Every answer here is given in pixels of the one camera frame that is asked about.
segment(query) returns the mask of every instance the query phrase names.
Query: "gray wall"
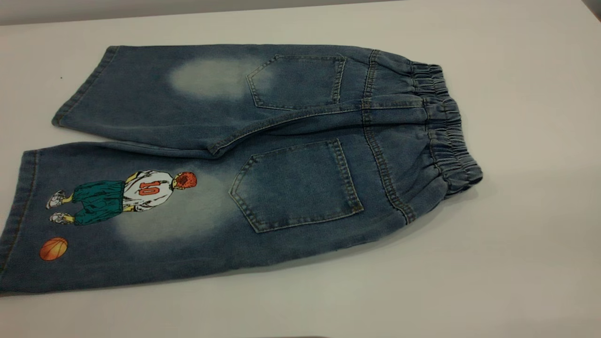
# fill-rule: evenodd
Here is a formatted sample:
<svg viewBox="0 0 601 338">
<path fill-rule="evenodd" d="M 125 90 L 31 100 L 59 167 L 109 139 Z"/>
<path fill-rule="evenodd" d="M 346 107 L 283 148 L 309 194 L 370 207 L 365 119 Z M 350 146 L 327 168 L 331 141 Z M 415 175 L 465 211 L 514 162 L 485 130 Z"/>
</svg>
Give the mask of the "gray wall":
<svg viewBox="0 0 601 338">
<path fill-rule="evenodd" d="M 0 0 L 0 25 L 392 0 Z"/>
</svg>

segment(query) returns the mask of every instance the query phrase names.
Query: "orange basketball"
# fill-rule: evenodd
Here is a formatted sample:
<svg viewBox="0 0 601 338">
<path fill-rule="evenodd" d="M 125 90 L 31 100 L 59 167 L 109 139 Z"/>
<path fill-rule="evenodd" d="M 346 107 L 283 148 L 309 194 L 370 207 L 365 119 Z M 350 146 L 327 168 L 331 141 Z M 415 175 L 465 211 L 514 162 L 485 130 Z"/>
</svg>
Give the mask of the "orange basketball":
<svg viewBox="0 0 601 338">
<path fill-rule="evenodd" d="M 55 260 L 61 257 L 65 251 L 67 251 L 67 240 L 61 237 L 54 237 L 42 245 L 40 258 L 43 260 Z"/>
</svg>

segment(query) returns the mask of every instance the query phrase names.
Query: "cartoon print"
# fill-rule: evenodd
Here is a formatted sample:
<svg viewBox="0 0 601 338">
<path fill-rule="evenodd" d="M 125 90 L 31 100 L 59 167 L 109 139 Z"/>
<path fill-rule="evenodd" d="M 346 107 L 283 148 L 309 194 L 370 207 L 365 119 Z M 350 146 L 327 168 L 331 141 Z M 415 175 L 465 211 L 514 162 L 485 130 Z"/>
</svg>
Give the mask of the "cartoon print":
<svg viewBox="0 0 601 338">
<path fill-rule="evenodd" d="M 62 237 L 54 237 L 40 249 L 40 258 L 43 260 L 55 260 L 67 251 L 67 240 Z"/>
<path fill-rule="evenodd" d="M 122 212 L 140 212 L 163 204 L 175 189 L 196 186 L 196 175 L 189 171 L 171 177 L 154 170 L 139 171 L 125 181 L 98 181 L 82 184 L 69 197 L 57 191 L 48 201 L 46 209 L 65 203 L 81 202 L 84 206 L 75 215 L 55 212 L 50 220 L 58 224 L 87 224 L 106 221 Z"/>
</svg>

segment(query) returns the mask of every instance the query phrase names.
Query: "blue denim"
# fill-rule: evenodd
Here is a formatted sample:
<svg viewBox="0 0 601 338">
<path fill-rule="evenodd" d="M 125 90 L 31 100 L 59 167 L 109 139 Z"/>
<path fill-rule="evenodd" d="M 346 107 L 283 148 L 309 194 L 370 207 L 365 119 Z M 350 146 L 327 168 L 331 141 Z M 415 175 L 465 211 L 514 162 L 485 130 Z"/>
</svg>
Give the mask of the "blue denim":
<svg viewBox="0 0 601 338">
<path fill-rule="evenodd" d="M 327 253 L 378 240 L 482 178 L 441 68 L 374 49 L 110 47 L 52 123 L 117 141 L 23 154 L 0 238 L 3 292 Z M 68 199 L 106 181 L 118 191 Z M 69 218 L 82 209 L 100 216 Z"/>
</svg>

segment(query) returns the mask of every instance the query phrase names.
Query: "green shorts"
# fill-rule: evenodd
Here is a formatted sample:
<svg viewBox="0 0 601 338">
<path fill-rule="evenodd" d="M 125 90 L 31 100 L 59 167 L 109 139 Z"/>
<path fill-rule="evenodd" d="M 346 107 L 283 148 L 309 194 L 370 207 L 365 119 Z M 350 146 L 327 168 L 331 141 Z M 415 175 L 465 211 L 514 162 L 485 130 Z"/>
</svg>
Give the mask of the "green shorts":
<svg viewBox="0 0 601 338">
<path fill-rule="evenodd" d="M 124 187 L 123 181 L 98 181 L 75 188 L 72 202 L 84 205 L 75 214 L 75 224 L 85 226 L 98 223 L 122 213 Z"/>
</svg>

